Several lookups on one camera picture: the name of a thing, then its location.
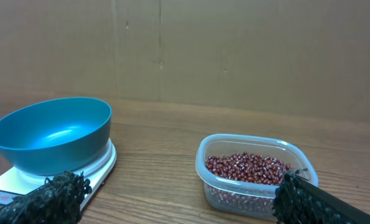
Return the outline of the red adzuki beans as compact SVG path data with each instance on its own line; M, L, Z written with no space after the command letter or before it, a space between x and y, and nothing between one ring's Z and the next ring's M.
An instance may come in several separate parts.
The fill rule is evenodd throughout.
M262 156L243 152L229 156L209 156L206 168L214 175L229 180L239 180L263 185L279 185L284 173L291 169L290 164L276 157ZM233 208L242 212L256 212L264 215L272 214L271 198L261 198L220 190L205 185L208 196L218 205Z

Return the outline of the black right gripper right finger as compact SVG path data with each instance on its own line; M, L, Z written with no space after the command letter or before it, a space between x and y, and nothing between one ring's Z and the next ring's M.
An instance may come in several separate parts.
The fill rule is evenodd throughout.
M309 183L299 173L284 174L275 190L273 216L283 224L370 224L370 214Z

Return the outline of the clear plastic container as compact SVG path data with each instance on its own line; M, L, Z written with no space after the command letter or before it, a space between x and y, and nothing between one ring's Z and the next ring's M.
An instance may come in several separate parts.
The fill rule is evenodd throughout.
M212 174L205 166L205 162L209 156L229 156L236 153L253 153L262 156L276 157L286 164L291 165L288 172L296 170L307 169L302 172L301 177L306 178L309 183L318 185L318 176L310 161L305 154L294 145L272 138L263 138L258 136L247 136L238 134L213 134L202 140L198 148L196 157L196 171L200 179L204 182L204 190L208 203L219 210L247 215L258 218L270 218L271 215L264 215L256 212L242 212L233 208L225 208L218 205L208 196L205 185L215 187L220 190L225 190L232 193L250 196L257 196L261 198L275 197L275 190L278 185L263 185L248 182L241 182L239 180L229 180Z

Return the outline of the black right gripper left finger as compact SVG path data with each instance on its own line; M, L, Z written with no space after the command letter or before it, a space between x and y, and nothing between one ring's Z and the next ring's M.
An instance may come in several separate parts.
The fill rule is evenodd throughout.
M90 193L90 180L83 173L65 171L47 177L43 186L2 208L0 224L77 224L82 218L81 204Z

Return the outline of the teal plastic bowl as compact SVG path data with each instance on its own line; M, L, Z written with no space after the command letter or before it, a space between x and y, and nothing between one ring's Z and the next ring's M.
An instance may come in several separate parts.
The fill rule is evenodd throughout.
M34 175L79 169L101 153L112 109L87 97L58 98L21 108L0 119L0 153Z

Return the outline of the white digital kitchen scale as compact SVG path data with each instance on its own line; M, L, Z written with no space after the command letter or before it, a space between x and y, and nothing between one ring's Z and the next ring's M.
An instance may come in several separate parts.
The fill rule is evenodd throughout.
M116 149L111 141L100 149L101 154L87 165L74 171L75 174L83 174L85 179L90 180L92 193L85 196L80 205L82 212L91 198L97 193L116 163ZM26 173L12 167L0 176L0 210L11 203L14 197L28 194L29 192L44 185L45 177Z

